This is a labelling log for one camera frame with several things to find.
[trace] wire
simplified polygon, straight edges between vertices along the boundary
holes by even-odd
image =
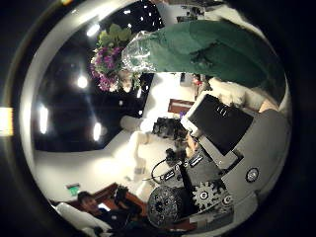
[[[158,185],[160,185],[161,184],[161,182],[159,182],[159,181],[157,181],[155,178],[157,178],[157,176],[156,177],[154,177],[154,170],[161,164],[161,163],[163,163],[163,162],[165,162],[167,159],[164,159],[164,160],[162,160],[162,161],[159,161],[155,166],[154,166],[154,168],[152,168],[152,170],[151,170],[151,179],[150,180],[153,180],[156,184],[158,184]]]

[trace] metal gear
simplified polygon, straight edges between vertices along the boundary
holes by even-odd
[[[218,214],[224,214],[229,212],[232,209],[232,206],[233,196],[225,191],[220,198],[220,202],[214,208],[217,210]]]
[[[193,192],[193,200],[199,210],[210,209],[220,202],[223,192],[223,188],[216,187],[209,182],[201,182],[199,186],[196,186],[196,191]]]

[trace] fisheye lens view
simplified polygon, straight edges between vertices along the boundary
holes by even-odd
[[[92,237],[229,235],[291,138],[275,49],[221,0],[80,1],[40,42],[20,105],[37,186]]]

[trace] green cloth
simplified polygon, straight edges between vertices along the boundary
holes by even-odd
[[[283,97],[285,77],[277,56],[260,37],[231,22],[179,23],[140,38],[138,46],[150,52],[142,60],[153,64],[156,72],[216,76],[261,87],[278,102]]]

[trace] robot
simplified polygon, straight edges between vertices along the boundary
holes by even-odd
[[[221,235],[247,220],[273,189],[287,154],[289,122],[278,111],[229,107],[204,93],[181,123],[199,147],[160,177],[148,218],[162,228],[189,219],[197,223],[190,236]]]

